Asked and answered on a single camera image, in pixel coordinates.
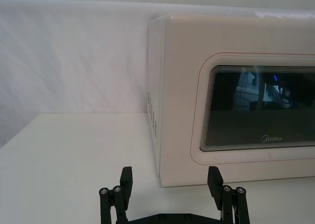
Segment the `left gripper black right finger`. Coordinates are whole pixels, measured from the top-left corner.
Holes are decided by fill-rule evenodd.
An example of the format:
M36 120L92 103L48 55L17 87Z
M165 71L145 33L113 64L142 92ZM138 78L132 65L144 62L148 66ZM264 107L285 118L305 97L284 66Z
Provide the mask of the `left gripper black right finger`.
M207 184L217 209L220 211L222 224L249 224L246 190L243 187L233 189L223 183L223 178L216 166L208 168Z

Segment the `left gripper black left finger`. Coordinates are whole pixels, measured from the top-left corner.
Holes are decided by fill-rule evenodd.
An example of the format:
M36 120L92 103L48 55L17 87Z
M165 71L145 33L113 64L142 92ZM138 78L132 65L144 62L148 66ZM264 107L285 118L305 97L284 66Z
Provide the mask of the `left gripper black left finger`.
M113 189L101 188L100 198L100 223L111 224L111 207L115 207L117 224L127 224L126 210L133 185L132 167L126 166L122 169L120 184Z

